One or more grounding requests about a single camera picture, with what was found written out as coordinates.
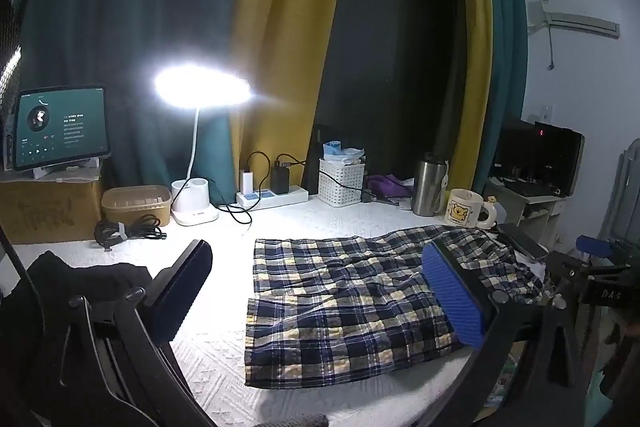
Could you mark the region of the blue yellow plaid pants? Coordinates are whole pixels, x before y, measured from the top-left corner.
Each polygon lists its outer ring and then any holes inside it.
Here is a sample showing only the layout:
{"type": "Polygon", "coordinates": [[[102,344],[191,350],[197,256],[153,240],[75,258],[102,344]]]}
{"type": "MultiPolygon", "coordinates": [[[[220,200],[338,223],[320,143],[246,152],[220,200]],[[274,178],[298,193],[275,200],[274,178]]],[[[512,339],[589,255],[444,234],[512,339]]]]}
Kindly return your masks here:
{"type": "Polygon", "coordinates": [[[247,386],[347,384],[461,349],[422,274],[422,251],[434,242],[490,291],[528,305],[540,300],[541,280],[515,249],[474,229],[425,225],[370,239],[256,239],[247,386]]]}

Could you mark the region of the grey computer desk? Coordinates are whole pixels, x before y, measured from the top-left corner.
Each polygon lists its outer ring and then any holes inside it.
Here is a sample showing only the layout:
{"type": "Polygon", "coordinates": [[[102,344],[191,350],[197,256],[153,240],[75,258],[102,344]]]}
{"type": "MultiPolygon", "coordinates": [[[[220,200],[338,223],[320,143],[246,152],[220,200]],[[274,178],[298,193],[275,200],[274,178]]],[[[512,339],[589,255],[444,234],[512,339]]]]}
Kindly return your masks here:
{"type": "Polygon", "coordinates": [[[558,243],[558,225],[568,202],[566,197],[525,196],[494,179],[486,182],[483,195],[497,199],[506,212],[504,222],[516,225],[549,251],[558,243]]]}

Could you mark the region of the white bear cartoon mug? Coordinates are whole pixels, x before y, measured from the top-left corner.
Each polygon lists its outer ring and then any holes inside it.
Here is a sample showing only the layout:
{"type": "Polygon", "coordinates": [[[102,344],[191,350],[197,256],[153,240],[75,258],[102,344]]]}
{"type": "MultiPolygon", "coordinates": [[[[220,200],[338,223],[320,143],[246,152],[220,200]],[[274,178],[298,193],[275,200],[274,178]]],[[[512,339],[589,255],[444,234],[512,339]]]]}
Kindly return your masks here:
{"type": "Polygon", "coordinates": [[[450,191],[444,219],[447,225],[462,228],[491,229],[497,221],[497,209],[492,200],[465,188],[450,191]]]}

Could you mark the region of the tan lidded food container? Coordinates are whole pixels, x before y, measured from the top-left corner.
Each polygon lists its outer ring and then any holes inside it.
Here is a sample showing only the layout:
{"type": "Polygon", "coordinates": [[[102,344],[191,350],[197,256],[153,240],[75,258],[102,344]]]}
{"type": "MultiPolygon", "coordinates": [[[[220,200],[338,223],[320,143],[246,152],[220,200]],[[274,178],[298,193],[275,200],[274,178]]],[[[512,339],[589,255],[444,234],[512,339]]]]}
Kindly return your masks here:
{"type": "Polygon", "coordinates": [[[160,220],[166,227],[170,221],[171,193],[163,185],[137,185],[114,187],[101,198],[104,217],[108,221],[132,225],[146,215],[160,220]]]}

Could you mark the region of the black folded garment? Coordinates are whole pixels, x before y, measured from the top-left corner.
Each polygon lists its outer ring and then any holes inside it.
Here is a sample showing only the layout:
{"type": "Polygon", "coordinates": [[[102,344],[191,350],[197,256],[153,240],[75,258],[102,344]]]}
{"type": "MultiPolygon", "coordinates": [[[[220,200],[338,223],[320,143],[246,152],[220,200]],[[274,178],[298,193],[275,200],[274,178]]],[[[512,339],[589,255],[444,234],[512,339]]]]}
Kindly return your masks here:
{"type": "Polygon", "coordinates": [[[152,277],[148,269],[116,263],[72,268],[52,251],[42,254],[1,303],[1,325],[22,324],[47,327],[62,320],[70,298],[84,296],[89,303],[113,301],[134,287],[146,287],[152,277]]]}

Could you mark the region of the black computer monitor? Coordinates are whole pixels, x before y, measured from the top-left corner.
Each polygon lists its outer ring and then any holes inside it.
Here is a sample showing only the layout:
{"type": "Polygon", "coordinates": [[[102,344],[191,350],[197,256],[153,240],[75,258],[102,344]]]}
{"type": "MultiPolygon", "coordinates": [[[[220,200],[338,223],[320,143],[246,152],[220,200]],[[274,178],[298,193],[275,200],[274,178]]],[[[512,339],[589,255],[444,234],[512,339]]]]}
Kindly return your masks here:
{"type": "Polygon", "coordinates": [[[585,137],[545,122],[509,121],[501,130],[489,179],[526,197],[574,193],[585,137]]]}

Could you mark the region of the stainless steel tumbler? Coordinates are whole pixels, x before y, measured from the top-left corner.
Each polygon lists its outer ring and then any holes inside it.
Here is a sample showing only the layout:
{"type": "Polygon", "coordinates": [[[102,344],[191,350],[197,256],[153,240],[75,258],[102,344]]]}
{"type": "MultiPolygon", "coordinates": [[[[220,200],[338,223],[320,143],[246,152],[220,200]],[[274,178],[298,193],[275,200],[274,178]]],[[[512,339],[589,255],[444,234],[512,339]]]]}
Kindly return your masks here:
{"type": "Polygon", "coordinates": [[[448,183],[448,161],[427,153],[416,166],[411,210],[420,217],[435,217],[442,211],[448,183]]]}

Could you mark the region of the white charger plug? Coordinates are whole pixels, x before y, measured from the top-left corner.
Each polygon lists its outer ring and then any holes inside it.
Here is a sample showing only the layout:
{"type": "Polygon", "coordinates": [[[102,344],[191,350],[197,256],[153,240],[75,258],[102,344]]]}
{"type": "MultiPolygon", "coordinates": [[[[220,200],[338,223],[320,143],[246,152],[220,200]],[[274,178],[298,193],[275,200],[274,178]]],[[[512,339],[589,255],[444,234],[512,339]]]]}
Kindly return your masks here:
{"type": "Polygon", "coordinates": [[[240,171],[240,192],[243,195],[254,193],[254,173],[252,170],[240,171]]]}

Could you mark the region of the purple cloth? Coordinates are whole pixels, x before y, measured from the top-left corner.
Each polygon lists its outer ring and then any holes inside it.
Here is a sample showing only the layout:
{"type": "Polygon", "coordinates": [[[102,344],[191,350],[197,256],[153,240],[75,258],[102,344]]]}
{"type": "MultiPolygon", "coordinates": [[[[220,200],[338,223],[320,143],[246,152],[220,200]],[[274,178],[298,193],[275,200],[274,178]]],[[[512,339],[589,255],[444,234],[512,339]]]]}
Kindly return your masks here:
{"type": "Polygon", "coordinates": [[[410,198],[412,196],[412,188],[403,184],[393,174],[367,176],[366,187],[377,198],[410,198]]]}

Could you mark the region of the brown cardboard box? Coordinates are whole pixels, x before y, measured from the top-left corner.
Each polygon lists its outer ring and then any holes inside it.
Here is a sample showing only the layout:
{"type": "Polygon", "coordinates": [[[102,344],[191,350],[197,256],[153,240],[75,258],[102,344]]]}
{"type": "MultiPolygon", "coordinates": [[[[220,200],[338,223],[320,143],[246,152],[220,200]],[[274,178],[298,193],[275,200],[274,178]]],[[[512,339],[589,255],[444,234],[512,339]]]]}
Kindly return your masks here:
{"type": "Polygon", "coordinates": [[[102,182],[1,184],[1,226],[14,245],[88,241],[102,219],[102,182]]]}

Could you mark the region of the white perforated plastic basket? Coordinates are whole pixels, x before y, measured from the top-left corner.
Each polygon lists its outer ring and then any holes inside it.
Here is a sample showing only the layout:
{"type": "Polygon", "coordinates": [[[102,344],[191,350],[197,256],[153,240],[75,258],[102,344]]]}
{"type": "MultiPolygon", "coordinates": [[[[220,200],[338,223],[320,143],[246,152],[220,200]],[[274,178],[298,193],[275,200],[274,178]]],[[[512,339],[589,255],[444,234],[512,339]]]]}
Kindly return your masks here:
{"type": "Polygon", "coordinates": [[[364,169],[363,162],[342,165],[320,159],[318,197],[335,208],[357,204],[361,200],[364,169]]]}

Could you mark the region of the yellow curtain right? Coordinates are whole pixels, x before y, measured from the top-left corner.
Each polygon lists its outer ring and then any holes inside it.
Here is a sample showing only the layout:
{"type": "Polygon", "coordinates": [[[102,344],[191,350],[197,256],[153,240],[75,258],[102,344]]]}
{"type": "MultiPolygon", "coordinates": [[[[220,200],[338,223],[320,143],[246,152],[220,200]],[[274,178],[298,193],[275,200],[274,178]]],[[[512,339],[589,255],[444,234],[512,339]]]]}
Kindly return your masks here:
{"type": "Polygon", "coordinates": [[[458,139],[449,170],[453,188],[470,188],[473,184],[491,78],[492,0],[464,0],[464,4],[465,85],[458,139]]]}

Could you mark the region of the tablet with green screen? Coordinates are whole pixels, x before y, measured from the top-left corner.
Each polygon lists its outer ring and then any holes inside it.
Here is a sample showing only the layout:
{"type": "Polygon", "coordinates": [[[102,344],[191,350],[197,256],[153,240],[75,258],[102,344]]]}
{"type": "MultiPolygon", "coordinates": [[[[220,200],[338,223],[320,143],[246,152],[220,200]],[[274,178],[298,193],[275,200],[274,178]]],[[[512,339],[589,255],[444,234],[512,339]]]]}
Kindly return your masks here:
{"type": "Polygon", "coordinates": [[[21,92],[13,124],[13,168],[25,171],[111,154],[106,90],[55,87],[21,92]]]}

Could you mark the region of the teal curtain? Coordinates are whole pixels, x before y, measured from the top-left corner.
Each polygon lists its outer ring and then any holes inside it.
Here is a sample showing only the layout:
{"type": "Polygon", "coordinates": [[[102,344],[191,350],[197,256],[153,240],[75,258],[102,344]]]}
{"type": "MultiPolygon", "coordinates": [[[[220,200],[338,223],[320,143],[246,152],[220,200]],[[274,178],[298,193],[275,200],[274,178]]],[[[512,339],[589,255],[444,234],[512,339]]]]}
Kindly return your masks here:
{"type": "MultiPolygon", "coordinates": [[[[192,116],[157,96],[164,67],[230,64],[233,0],[22,0],[21,85],[25,89],[100,84],[106,90],[115,186],[167,185],[186,173],[192,116]]],[[[224,202],[231,176],[215,176],[224,202]]]]}
{"type": "Polygon", "coordinates": [[[500,133],[522,115],[528,65],[525,0],[491,0],[492,59],[480,155],[473,187],[483,190],[494,162],[500,133]]]}

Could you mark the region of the white air conditioner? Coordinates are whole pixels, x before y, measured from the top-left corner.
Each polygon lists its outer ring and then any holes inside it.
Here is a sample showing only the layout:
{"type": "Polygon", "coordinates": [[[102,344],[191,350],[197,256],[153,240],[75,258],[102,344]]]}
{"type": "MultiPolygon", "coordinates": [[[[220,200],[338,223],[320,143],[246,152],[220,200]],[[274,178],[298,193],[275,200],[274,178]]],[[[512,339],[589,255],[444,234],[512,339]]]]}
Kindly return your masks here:
{"type": "Polygon", "coordinates": [[[610,20],[580,14],[548,12],[542,1],[527,3],[528,30],[531,34],[541,28],[566,29],[601,37],[620,38],[620,25],[610,20]]]}

